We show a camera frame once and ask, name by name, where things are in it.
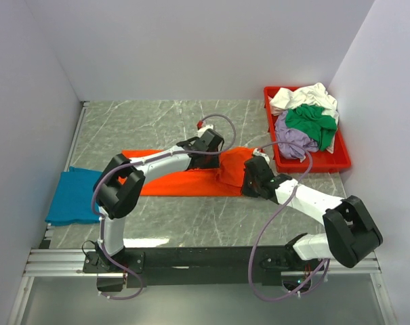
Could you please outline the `orange t-shirt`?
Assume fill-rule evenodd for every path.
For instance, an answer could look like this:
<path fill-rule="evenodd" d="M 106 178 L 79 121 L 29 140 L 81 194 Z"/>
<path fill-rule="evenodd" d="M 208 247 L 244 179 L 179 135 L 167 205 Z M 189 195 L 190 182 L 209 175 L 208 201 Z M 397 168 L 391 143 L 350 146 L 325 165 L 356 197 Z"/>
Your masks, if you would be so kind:
<path fill-rule="evenodd" d="M 253 148 L 236 147 L 219 156 L 220 166 L 171 173 L 143 186 L 143 196 L 237 197 L 241 196 L 245 161 Z"/>

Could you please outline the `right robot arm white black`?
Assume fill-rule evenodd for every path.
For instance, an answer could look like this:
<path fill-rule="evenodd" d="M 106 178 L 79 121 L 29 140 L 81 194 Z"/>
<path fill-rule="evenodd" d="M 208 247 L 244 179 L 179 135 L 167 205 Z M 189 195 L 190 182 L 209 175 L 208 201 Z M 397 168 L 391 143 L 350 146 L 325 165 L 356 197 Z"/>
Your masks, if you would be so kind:
<path fill-rule="evenodd" d="M 301 234 L 285 245 L 283 263 L 291 269 L 313 259 L 335 259 L 353 268 L 382 245 L 382 233 L 360 198 L 328 195 L 289 175 L 275 175 L 262 156 L 247 160 L 244 171 L 242 195 L 291 207 L 325 228 L 323 234 Z"/>

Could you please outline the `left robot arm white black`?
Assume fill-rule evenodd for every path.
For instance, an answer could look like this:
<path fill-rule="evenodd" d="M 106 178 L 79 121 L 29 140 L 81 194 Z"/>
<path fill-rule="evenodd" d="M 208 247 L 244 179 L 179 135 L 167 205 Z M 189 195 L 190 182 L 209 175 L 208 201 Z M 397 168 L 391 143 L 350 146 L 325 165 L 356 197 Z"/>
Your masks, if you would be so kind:
<path fill-rule="evenodd" d="M 136 207 L 144 185 L 176 172 L 216 168 L 223 144 L 218 132 L 205 129 L 201 136 L 156 154 L 135 159 L 118 154 L 111 159 L 91 199 L 93 212 L 100 218 L 96 253 L 106 271 L 115 272 L 124 264 L 125 218 Z"/>

